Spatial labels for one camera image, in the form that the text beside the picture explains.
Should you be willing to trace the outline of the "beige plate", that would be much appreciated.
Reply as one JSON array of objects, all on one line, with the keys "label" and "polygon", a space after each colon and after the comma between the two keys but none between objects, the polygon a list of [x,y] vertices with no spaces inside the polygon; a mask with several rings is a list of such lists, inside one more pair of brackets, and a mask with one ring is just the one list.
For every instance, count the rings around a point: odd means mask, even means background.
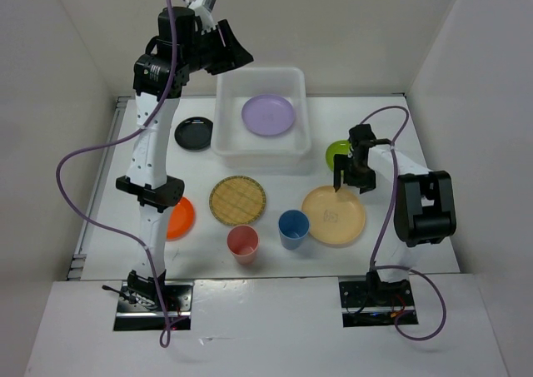
[{"label": "beige plate", "polygon": [[363,232],[366,210],[352,191],[319,186],[301,204],[310,221],[311,236],[326,246],[348,246]]}]

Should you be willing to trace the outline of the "purple plate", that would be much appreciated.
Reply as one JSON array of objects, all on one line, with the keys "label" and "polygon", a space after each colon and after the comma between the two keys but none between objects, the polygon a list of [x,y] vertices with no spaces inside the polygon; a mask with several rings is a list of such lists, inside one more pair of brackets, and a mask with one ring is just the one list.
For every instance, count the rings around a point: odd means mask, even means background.
[{"label": "purple plate", "polygon": [[296,120],[293,105],[284,97],[263,94],[245,102],[241,112],[245,127],[258,136],[278,136]]}]

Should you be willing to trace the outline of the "orange plate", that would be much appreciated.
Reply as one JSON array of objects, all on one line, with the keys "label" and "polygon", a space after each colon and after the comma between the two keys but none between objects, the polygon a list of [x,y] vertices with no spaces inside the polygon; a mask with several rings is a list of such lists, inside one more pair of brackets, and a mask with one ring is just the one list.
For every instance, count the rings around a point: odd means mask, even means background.
[{"label": "orange plate", "polygon": [[175,241],[192,228],[196,217],[193,204],[184,196],[172,210],[167,226],[167,240]]}]

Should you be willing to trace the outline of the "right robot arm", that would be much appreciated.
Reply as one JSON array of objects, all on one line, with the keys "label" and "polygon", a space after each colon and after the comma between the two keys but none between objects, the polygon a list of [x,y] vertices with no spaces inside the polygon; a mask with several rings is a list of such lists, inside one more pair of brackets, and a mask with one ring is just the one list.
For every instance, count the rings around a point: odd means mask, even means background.
[{"label": "right robot arm", "polygon": [[391,183],[391,199],[366,273],[366,298],[385,304],[406,289],[419,246],[441,243],[456,232],[451,176],[402,155],[391,139],[378,139],[367,123],[349,130],[350,150],[333,158],[333,187],[376,189],[376,176]]}]

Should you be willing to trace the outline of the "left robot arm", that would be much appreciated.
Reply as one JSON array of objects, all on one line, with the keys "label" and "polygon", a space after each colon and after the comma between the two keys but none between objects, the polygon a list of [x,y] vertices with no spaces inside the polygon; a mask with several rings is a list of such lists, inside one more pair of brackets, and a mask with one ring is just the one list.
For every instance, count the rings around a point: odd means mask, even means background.
[{"label": "left robot arm", "polygon": [[181,200],[184,182],[167,174],[167,148],[172,119],[182,89],[192,73],[229,72],[252,62],[252,55],[235,38],[228,21],[215,22],[210,8],[190,4],[163,10],[158,34],[134,64],[133,89],[137,126],[125,176],[118,190],[134,195],[139,203],[142,255],[127,277],[127,288],[147,310],[160,308],[166,299],[164,248],[173,207]]}]

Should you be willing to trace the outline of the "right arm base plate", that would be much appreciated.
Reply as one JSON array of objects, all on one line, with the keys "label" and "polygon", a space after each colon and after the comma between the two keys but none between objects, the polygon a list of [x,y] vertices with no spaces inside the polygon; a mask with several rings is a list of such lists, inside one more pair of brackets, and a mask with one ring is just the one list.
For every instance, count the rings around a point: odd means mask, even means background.
[{"label": "right arm base plate", "polygon": [[389,326],[400,317],[399,325],[417,325],[418,319],[411,285],[405,281],[398,288],[371,295],[362,280],[338,283],[342,322],[345,328]]}]

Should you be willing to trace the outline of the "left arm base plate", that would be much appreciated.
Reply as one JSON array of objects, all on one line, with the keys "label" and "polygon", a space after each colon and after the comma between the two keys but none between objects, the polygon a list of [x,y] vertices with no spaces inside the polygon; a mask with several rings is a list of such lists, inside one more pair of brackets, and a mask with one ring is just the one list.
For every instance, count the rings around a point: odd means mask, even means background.
[{"label": "left arm base plate", "polygon": [[[192,281],[166,281],[163,298],[171,330],[190,330],[192,322]],[[160,305],[133,294],[125,281],[120,286],[114,331],[160,331],[165,320]]]}]

